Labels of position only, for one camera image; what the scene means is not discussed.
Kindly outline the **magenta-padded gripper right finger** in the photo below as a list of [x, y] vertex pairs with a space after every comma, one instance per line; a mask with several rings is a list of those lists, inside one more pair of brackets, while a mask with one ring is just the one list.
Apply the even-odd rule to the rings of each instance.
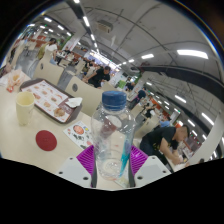
[[156, 156], [148, 156], [135, 146], [131, 148], [128, 166], [131, 188], [143, 187], [170, 174], [171, 172]]

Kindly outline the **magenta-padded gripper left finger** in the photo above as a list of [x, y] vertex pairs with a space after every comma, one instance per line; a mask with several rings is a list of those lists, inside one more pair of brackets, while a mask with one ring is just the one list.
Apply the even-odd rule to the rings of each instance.
[[94, 148], [87, 147], [76, 157], [69, 157], [56, 172], [56, 175], [85, 188], [97, 185], [97, 170]]

